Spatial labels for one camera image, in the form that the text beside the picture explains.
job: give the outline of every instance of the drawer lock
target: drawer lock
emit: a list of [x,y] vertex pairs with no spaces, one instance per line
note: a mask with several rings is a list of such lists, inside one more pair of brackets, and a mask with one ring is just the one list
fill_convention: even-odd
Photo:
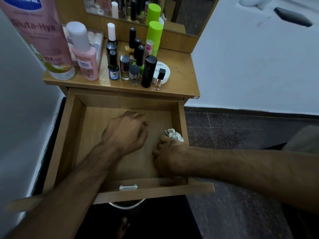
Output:
[[131,186],[120,185],[119,187],[119,190],[137,190],[137,189],[138,189],[138,186],[136,184]]

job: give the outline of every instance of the open drawer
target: open drawer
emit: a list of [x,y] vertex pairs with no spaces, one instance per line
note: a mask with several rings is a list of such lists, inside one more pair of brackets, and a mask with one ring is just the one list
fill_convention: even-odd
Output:
[[[108,120],[125,111],[137,111],[147,116],[148,138],[142,149],[123,157],[110,171],[94,204],[214,191],[212,183],[164,178],[155,167],[152,150],[164,130],[174,128],[188,144],[181,98],[70,88],[43,193],[61,183],[100,142]],[[138,189],[120,190],[120,186],[134,185]],[[25,202],[19,204],[16,201],[11,207],[18,211],[29,210],[39,197],[19,201],[22,200]]]

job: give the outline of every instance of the person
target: person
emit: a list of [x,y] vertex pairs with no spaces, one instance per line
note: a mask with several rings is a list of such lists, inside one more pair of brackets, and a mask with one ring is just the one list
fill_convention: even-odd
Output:
[[[6,239],[74,238],[112,165],[143,147],[147,126],[146,116],[137,112],[110,119],[100,143]],[[160,137],[153,154],[157,168],[166,177],[213,178],[319,214],[318,155],[197,148],[166,136]],[[118,238],[128,226],[124,218]]]

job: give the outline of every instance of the mirror frame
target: mirror frame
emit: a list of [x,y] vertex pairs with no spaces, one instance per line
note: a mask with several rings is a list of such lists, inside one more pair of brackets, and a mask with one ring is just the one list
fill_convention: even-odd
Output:
[[[195,48],[195,45],[197,44],[197,41],[199,40],[218,2],[219,0],[215,0],[215,3],[201,29],[201,32],[197,37],[164,29],[159,47],[185,53],[193,52],[193,49]],[[55,5],[58,10],[62,24],[67,24],[71,21],[78,21],[83,23],[87,29],[93,29],[96,31],[103,32],[105,38],[107,38],[107,24],[114,23],[116,27],[115,31],[117,40],[125,42],[129,41],[130,27],[134,27],[136,28],[137,36],[141,38],[142,43],[146,42],[148,27],[145,25],[130,23],[128,21],[120,19],[89,14],[85,10],[83,0],[55,0]]]

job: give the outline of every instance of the vaseline logo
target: vaseline logo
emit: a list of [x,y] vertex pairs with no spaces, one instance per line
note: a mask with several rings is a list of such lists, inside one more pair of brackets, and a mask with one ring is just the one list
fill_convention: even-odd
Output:
[[11,6],[28,11],[39,10],[42,8],[40,0],[4,0],[4,2]]

